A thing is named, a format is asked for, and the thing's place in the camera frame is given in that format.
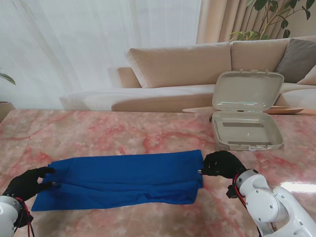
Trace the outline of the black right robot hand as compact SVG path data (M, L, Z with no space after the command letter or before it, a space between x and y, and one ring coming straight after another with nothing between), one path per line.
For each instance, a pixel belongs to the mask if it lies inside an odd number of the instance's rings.
M247 169L241 161L228 151L216 151L208 154L203 161L201 173L208 176L222 176L234 179Z

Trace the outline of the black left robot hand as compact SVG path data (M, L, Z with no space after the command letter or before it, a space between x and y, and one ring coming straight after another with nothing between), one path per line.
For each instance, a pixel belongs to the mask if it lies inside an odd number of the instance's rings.
M55 173L55 169L47 166L27 170L13 178L2 195L27 201L36 194L53 186L52 182L38 182L39 178L43 179L47 174L53 173Z

